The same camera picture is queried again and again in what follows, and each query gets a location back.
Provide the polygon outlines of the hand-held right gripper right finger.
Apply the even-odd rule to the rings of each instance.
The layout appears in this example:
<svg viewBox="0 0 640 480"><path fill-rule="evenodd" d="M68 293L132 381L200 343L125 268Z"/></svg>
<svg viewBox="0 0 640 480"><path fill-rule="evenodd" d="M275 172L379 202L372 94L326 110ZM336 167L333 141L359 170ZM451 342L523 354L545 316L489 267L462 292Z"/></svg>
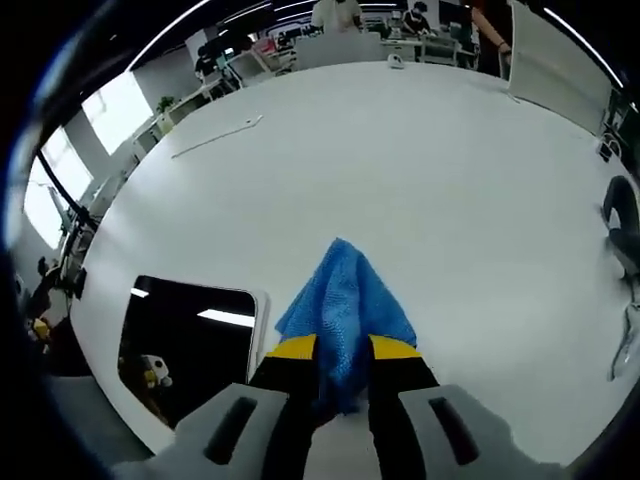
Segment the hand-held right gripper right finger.
<svg viewBox="0 0 640 480"><path fill-rule="evenodd" d="M369 338L369 429L384 479L566 479L522 452L507 422L441 385L406 342Z"/></svg>

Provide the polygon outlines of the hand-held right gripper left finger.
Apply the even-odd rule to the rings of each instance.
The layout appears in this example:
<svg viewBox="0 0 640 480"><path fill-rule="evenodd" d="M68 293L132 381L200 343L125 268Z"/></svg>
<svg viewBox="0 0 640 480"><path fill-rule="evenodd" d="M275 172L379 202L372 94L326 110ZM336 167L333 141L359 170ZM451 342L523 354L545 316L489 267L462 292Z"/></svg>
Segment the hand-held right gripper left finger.
<svg viewBox="0 0 640 480"><path fill-rule="evenodd" d="M251 381L233 383L185 417L149 461L153 479L301 479L317 426L318 339L278 344Z"/></svg>

